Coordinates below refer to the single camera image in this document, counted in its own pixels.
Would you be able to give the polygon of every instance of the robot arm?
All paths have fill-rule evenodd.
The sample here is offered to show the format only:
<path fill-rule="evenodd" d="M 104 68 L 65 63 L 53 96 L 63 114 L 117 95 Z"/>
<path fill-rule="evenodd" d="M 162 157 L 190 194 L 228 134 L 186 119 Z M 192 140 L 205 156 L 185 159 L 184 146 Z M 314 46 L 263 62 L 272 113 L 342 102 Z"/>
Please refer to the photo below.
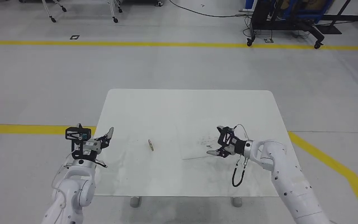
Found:
<path fill-rule="evenodd" d="M 96 156 L 103 148 L 109 146 L 113 130 L 111 128 L 103 137 L 95 139 L 91 138 L 91 130 L 82 128 L 80 124 L 66 130 L 66 139 L 72 141 L 70 155 L 74 161 L 70 166 L 64 166 L 68 169 L 67 173 L 53 187 L 53 204 L 47 210 L 42 224 L 82 224 L 82 208 L 91 204 L 95 194 L 96 165 L 107 167 L 103 162 L 98 161 Z"/>
<path fill-rule="evenodd" d="M 271 181 L 297 224 L 329 224 L 312 187 L 295 161 L 289 161 L 283 144 L 273 140 L 243 141 L 234 135 L 234 128 L 218 127 L 222 146 L 208 154 L 223 158 L 236 153 L 271 172 Z"/>

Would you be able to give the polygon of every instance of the cable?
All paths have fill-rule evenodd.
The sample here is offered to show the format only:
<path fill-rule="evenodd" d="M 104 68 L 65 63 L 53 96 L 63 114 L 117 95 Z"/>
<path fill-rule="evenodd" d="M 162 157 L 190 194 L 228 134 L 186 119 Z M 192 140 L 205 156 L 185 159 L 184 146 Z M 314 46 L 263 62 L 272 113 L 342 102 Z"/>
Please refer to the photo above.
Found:
<path fill-rule="evenodd" d="M 239 163 L 239 161 L 240 161 L 240 158 L 239 158 L 239 160 L 236 162 L 235 169 L 234 169 L 234 173 L 233 173 L 233 177 L 232 177 L 232 184 L 233 184 L 233 187 L 235 187 L 235 188 L 241 185 L 242 180 L 244 179 L 245 169 L 246 169 L 246 165 L 247 165 L 247 159 L 245 159 L 244 169 L 242 170 L 242 173 L 241 173 L 241 179 L 240 179 L 240 181 L 239 181 L 238 184 L 235 184 L 235 174 L 236 174 L 236 170 L 237 170 L 237 166 L 238 166 L 238 163 Z"/>
<path fill-rule="evenodd" d="M 293 36 L 294 38 L 307 39 L 307 38 L 309 37 L 309 35 L 310 35 L 310 32 L 308 32 L 308 34 L 304 34 L 304 35 L 300 35 L 300 31 L 299 31 L 299 30 L 298 30 L 297 32 L 298 32 L 297 35 L 296 35 L 296 34 L 292 34 L 292 36 Z"/>
<path fill-rule="evenodd" d="M 199 15 L 203 15 L 203 16 L 209 16 L 209 17 L 217 17 L 217 18 L 228 18 L 228 17 L 241 17 L 241 16 L 245 16 L 247 14 L 236 14 L 236 15 L 231 15 L 231 16 L 214 16 L 214 15 L 208 15 L 208 14 L 204 14 L 204 13 L 201 13 L 201 12 L 196 12 L 194 10 L 190 10 L 188 8 L 184 8 L 182 6 L 179 6 L 177 4 L 175 4 L 174 2 L 172 2 L 172 0 L 169 0 L 173 5 L 179 7 L 179 8 L 182 8 L 183 10 L 188 10 L 190 12 L 193 12 L 193 13 L 196 13 L 196 14 L 199 14 Z"/>

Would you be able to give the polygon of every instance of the white table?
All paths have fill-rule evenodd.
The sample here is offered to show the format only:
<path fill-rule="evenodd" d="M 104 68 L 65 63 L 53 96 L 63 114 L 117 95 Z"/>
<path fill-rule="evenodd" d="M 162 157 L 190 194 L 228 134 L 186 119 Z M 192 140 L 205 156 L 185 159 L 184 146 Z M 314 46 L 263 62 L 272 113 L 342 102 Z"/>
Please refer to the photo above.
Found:
<path fill-rule="evenodd" d="M 234 188 L 231 178 L 237 156 L 195 158 L 216 149 L 216 126 L 237 123 L 245 126 L 250 139 L 284 143 L 287 156 L 297 161 L 270 91 L 110 90 L 95 137 L 110 127 L 114 134 L 98 156 L 109 167 L 97 168 L 95 195 L 278 196 L 270 172 L 253 162 L 247 165 L 242 185 Z"/>

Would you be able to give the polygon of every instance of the concrete floor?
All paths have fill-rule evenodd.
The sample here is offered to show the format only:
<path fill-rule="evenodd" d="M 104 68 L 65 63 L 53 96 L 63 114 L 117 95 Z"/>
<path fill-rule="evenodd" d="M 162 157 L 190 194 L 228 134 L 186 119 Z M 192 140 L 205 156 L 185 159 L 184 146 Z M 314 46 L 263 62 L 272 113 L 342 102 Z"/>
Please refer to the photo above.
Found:
<path fill-rule="evenodd" d="M 180 0 L 203 13 L 231 15 L 233 0 Z M 0 2 L 0 40 L 245 43 L 243 18 L 210 18 L 167 1 L 124 4 L 114 24 L 106 1 L 49 4 Z M 358 24 L 342 24 L 326 45 L 358 45 Z M 262 32 L 257 42 L 270 32 Z M 312 45 L 274 32 L 275 44 Z M 358 52 L 260 48 L 0 45 L 0 124 L 96 125 L 111 88 L 270 90 L 287 130 L 358 172 Z M 69 153 L 63 136 L 0 135 L 0 223 L 39 223 L 50 205 L 50 182 Z M 346 179 L 299 147 L 300 165 L 329 218 L 356 223 L 358 201 Z M 84 223 L 293 223 L 279 198 L 95 197 Z"/>

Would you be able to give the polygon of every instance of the yellow tape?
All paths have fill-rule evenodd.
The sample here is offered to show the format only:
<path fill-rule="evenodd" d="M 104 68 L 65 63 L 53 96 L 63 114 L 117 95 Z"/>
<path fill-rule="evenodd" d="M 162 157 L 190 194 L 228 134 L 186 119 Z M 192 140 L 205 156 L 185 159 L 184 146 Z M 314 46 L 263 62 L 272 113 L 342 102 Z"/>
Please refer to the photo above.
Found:
<path fill-rule="evenodd" d="M 65 134 L 68 127 L 70 126 L 0 124 L 0 134 Z M 84 128 L 90 128 L 92 134 L 96 131 L 96 127 Z"/>
<path fill-rule="evenodd" d="M 339 163 L 338 161 L 334 160 L 329 155 L 325 154 L 318 148 L 312 146 L 310 143 L 306 142 L 302 138 L 300 138 L 298 135 L 296 135 L 293 132 L 289 132 L 290 139 L 293 143 L 295 143 L 298 147 L 302 148 L 309 154 L 311 154 L 313 157 L 317 158 L 342 176 L 344 176 L 349 184 L 351 185 L 351 188 L 353 192 L 355 193 L 356 197 L 358 198 L 358 176 L 353 171 L 348 169 L 345 165 Z"/>
<path fill-rule="evenodd" d="M 0 45 L 44 46 L 166 46 L 191 48 L 249 48 L 246 43 L 180 43 L 180 42 L 122 42 L 122 41 L 27 41 L 0 40 Z M 250 48 L 266 49 L 314 49 L 312 45 L 253 44 Z M 322 50 L 358 50 L 358 46 L 322 46 Z"/>

